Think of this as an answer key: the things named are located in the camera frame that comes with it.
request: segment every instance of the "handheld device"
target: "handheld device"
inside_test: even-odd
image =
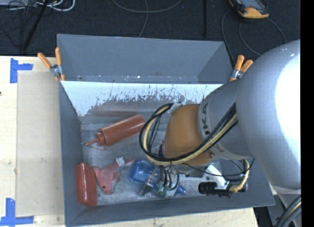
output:
[[[228,0],[232,8],[243,18],[262,19],[269,16],[263,0]]]

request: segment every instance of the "blue tape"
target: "blue tape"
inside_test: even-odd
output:
[[[0,226],[15,227],[15,225],[32,224],[34,216],[31,217],[15,217],[15,200],[6,199],[5,216],[0,219]]]
[[[31,71],[32,69],[32,64],[19,64],[17,60],[11,58],[10,83],[16,83],[18,81],[17,71]]]

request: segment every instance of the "wooden table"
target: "wooden table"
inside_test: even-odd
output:
[[[10,84],[10,60],[31,63]],[[52,64],[55,58],[48,58]],[[64,226],[58,84],[37,57],[0,56],[0,216],[5,199],[26,226]],[[252,208],[100,225],[103,227],[257,227]]]

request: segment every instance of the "black floor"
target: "black floor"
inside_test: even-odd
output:
[[[238,14],[228,12],[231,6],[227,0],[75,0],[70,11],[48,7],[33,36],[30,33],[41,5],[29,4],[20,10],[1,6],[0,55],[36,56],[42,52],[54,56],[58,33],[210,41],[223,41],[225,35],[231,59],[239,54],[256,59],[285,42],[300,39],[301,0],[265,1],[269,19],[245,23]],[[73,0],[64,3],[58,7],[68,8]],[[147,9],[151,13],[138,13]],[[260,226],[267,227],[270,223],[264,210],[256,210],[256,216]]]

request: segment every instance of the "pink plastic object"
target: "pink plastic object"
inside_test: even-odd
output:
[[[104,166],[102,169],[99,169],[97,166],[93,167],[97,183],[107,195],[112,195],[116,184],[121,180],[121,173],[117,170],[125,166],[131,166],[134,161],[135,159],[125,162],[124,158],[121,157],[117,158],[115,162]]]

